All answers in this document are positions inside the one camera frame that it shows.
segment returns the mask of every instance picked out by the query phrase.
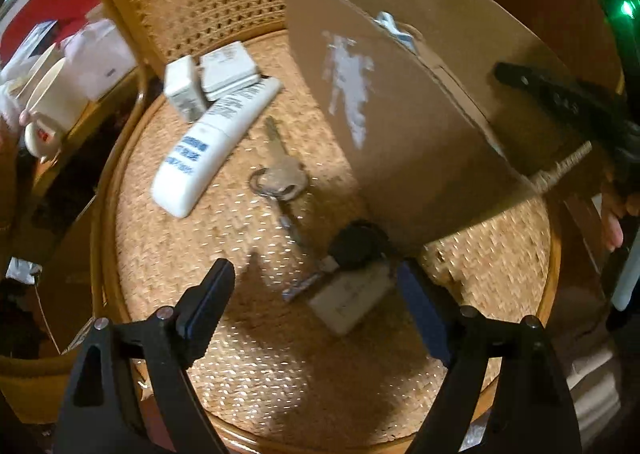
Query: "red wall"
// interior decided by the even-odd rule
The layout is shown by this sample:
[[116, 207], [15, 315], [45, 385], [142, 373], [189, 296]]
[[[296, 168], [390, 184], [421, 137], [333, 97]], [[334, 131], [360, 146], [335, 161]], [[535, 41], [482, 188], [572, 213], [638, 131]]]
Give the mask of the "red wall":
[[8, 62], [34, 25], [57, 20], [62, 31], [58, 40], [76, 33], [85, 23], [84, 15], [98, 0], [30, 0], [6, 28], [0, 41], [0, 59]]

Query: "cardboard flap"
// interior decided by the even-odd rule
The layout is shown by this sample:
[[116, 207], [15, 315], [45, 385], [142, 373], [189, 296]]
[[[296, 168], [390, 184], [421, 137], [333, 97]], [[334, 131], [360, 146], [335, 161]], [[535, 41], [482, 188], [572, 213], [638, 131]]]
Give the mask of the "cardboard flap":
[[482, 110], [473, 102], [453, 72], [444, 64], [444, 61], [436, 54], [424, 41], [418, 30], [411, 25], [400, 23], [398, 27], [414, 37], [416, 54], [420, 62], [423, 63], [433, 73], [434, 77], [441, 82], [444, 88], [453, 97], [455, 104], [469, 117], [469, 119], [482, 131], [484, 138], [491, 147], [506, 159], [506, 154], [500, 141], [490, 126], [489, 121], [482, 114]]
[[365, 12], [347, 0], [287, 0], [287, 25], [373, 219], [401, 250], [533, 195], [442, 81]]
[[[527, 64], [568, 76], [555, 54], [527, 27], [492, 0], [347, 0], [375, 18], [390, 12], [412, 25], [459, 79], [469, 98], [489, 121], [510, 164], [531, 176], [550, 169], [580, 145], [533, 99], [498, 83], [498, 60]], [[287, 0], [288, 7], [294, 8]]]

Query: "white plastic bag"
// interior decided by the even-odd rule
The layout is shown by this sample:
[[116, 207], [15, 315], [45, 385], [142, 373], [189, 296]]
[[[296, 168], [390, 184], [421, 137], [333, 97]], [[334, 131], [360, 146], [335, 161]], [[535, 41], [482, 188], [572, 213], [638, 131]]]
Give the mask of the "white plastic bag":
[[19, 48], [18, 51], [15, 52], [13, 57], [0, 72], [0, 84], [29, 75], [31, 66], [33, 66], [38, 60], [38, 57], [40, 57], [26, 57], [29, 55], [31, 50], [33, 50], [33, 48], [26, 47], [22, 50]]
[[34, 285], [36, 282], [36, 276], [42, 271], [42, 267], [31, 261], [25, 261], [24, 259], [17, 259], [12, 257], [9, 262], [5, 277], [14, 279], [24, 285]]
[[129, 46], [108, 19], [86, 25], [61, 46], [78, 88], [94, 101], [136, 65]]
[[13, 81], [2, 84], [0, 86], [0, 118], [6, 123], [10, 133], [10, 138], [17, 141], [20, 132], [20, 112], [22, 109], [12, 94], [15, 89], [12, 88]]

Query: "black object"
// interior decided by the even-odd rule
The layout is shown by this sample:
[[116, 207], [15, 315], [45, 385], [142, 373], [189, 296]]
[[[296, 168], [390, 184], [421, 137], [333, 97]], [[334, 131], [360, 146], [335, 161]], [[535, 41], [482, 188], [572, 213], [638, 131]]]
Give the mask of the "black object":
[[[601, 145], [612, 160], [621, 195], [640, 191], [640, 125], [631, 118], [623, 97], [588, 82], [566, 84], [540, 70], [506, 62], [496, 64], [494, 75], [503, 84], [526, 91], [556, 120]], [[638, 299], [633, 293], [640, 275], [640, 219], [626, 216], [620, 224], [623, 244], [609, 256], [600, 276], [614, 305], [611, 328], [626, 322], [636, 311], [629, 301]], [[615, 315], [617, 311], [626, 314]]]
[[234, 283], [233, 265], [218, 259], [175, 307], [163, 306], [143, 322], [96, 320], [69, 377], [54, 452], [170, 452], [149, 441], [140, 416], [130, 360], [143, 358], [176, 451], [227, 454], [185, 371], [204, 355]]
[[4, 357], [38, 358], [40, 343], [47, 339], [33, 314], [18, 305], [29, 289], [33, 290], [9, 277], [0, 278], [0, 355]]
[[[384, 236], [380, 246], [386, 247]], [[497, 356], [503, 358], [502, 369], [488, 427], [480, 445], [467, 452], [580, 452], [573, 402], [538, 319], [500, 322], [473, 307], [458, 307], [415, 259], [399, 263], [398, 282], [425, 344], [449, 367], [410, 454], [458, 452], [488, 359]], [[204, 354], [233, 286], [231, 263], [219, 259], [175, 308], [161, 307], [146, 321], [125, 325], [98, 319], [69, 379], [54, 452], [168, 452], [147, 439], [137, 407], [129, 361], [144, 358], [176, 452], [228, 454], [185, 369]]]
[[341, 270], [354, 270], [382, 257], [388, 250], [388, 239], [379, 227], [366, 220], [356, 220], [335, 235], [327, 253]]
[[0, 392], [0, 452], [4, 454], [42, 454], [30, 431], [18, 420]]
[[430, 354], [449, 368], [407, 454], [458, 452], [491, 357], [502, 357], [494, 405], [482, 441], [465, 452], [582, 452], [574, 402], [540, 320], [503, 322], [459, 307], [415, 259], [399, 264], [398, 286]]
[[640, 0], [598, 0], [616, 41], [631, 117], [640, 121]]

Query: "house key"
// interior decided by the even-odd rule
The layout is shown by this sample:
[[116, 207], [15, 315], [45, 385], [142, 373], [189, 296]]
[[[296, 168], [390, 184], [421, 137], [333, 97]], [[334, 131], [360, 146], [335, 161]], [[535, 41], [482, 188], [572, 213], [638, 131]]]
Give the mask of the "house key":
[[318, 269], [309, 277], [295, 281], [282, 292], [286, 303], [325, 279], [338, 269], [357, 270], [376, 259], [392, 254], [386, 234], [379, 227], [364, 220], [356, 220], [340, 230], [329, 244], [327, 255], [318, 261]]
[[289, 192], [278, 195], [264, 190], [264, 188], [259, 184], [259, 180], [260, 175], [264, 174], [265, 171], [266, 169], [259, 169], [249, 176], [249, 189], [251, 189], [254, 194], [267, 199], [269, 207], [276, 214], [280, 226], [284, 229], [289, 238], [298, 245], [300, 250], [305, 252], [306, 243], [298, 226], [296, 225], [296, 217], [289, 210], [287, 202], [283, 200], [283, 197], [289, 194]]
[[290, 201], [306, 189], [309, 178], [300, 161], [287, 153], [273, 117], [267, 117], [264, 130], [269, 139], [271, 165], [259, 173], [260, 188], [280, 201]]

